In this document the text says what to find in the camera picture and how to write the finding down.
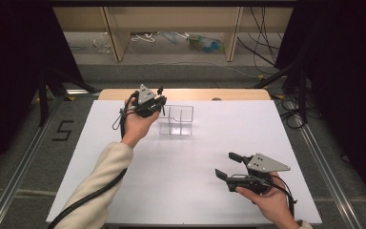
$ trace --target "metal rail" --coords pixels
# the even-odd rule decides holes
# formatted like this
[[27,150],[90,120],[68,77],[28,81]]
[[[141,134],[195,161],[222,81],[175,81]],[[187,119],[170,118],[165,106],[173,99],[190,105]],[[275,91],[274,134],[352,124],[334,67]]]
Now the metal rail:
[[47,118],[47,121],[44,123],[43,126],[38,127],[36,134],[31,141],[29,148],[25,152],[20,161],[19,165],[16,168],[13,176],[10,179],[7,187],[5,188],[2,196],[0,197],[0,224],[4,219],[5,214],[8,212],[10,208],[10,204],[16,195],[17,189],[19,188],[23,178],[28,171],[36,152],[38,151],[42,139],[44,138],[48,128],[50,127],[51,120],[54,117],[59,105],[61,104],[63,97],[56,97],[52,103],[50,115]]

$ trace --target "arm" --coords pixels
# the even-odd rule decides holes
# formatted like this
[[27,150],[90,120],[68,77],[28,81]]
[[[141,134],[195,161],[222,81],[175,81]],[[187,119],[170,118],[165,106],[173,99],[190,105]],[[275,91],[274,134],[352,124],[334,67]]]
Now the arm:
[[[278,173],[272,173],[274,184],[285,188],[283,182],[277,177]],[[286,195],[278,189],[272,188],[263,196],[242,187],[236,187],[236,191],[256,204],[263,216],[273,222],[279,229],[312,229],[312,226],[306,222],[299,225],[295,221],[288,209]]]
[[[75,189],[64,209],[81,198],[101,189],[115,179],[132,162],[132,149],[149,131],[159,113],[143,118],[129,114],[125,123],[126,133],[120,143],[110,143],[98,158],[91,174]],[[63,218],[55,228],[100,228],[106,220],[108,207],[112,203],[121,182],[103,195],[90,200]]]

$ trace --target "hand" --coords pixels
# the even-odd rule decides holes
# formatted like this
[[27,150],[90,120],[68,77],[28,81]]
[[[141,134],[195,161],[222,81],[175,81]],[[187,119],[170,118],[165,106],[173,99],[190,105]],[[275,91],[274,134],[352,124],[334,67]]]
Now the hand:
[[126,123],[124,124],[125,134],[122,143],[125,143],[132,148],[138,143],[138,141],[147,135],[151,125],[159,117],[159,112],[154,113],[149,117],[141,117],[140,115],[132,112],[128,112]]
[[[283,182],[277,178],[277,172],[271,172],[271,176],[274,184],[285,188]],[[288,208],[287,196],[280,190],[272,187],[262,196],[243,187],[236,187],[236,191],[256,204],[263,216],[273,222],[278,228],[299,228],[299,225],[296,223]]]

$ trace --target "black mount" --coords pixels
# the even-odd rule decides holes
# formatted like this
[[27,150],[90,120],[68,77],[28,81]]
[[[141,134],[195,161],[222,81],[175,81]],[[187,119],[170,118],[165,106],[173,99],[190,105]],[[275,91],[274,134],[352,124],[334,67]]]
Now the black mount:
[[215,175],[227,183],[230,192],[236,192],[235,188],[239,186],[250,189],[259,195],[263,194],[267,191],[268,187],[270,186],[269,184],[273,182],[272,177],[270,176],[269,172],[263,173],[248,168],[248,164],[253,157],[254,156],[240,156],[232,152],[229,153],[230,159],[238,163],[243,162],[245,164],[246,170],[248,171],[247,176],[228,177],[225,173],[217,169],[215,169]]

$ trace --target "black curtain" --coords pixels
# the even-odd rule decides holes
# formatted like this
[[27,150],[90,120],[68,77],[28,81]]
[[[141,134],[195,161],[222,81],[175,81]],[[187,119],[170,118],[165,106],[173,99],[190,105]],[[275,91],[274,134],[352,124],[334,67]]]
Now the black curtain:
[[64,80],[49,68],[83,82],[52,8],[0,1],[0,155],[28,112],[41,72],[53,91],[63,91]]

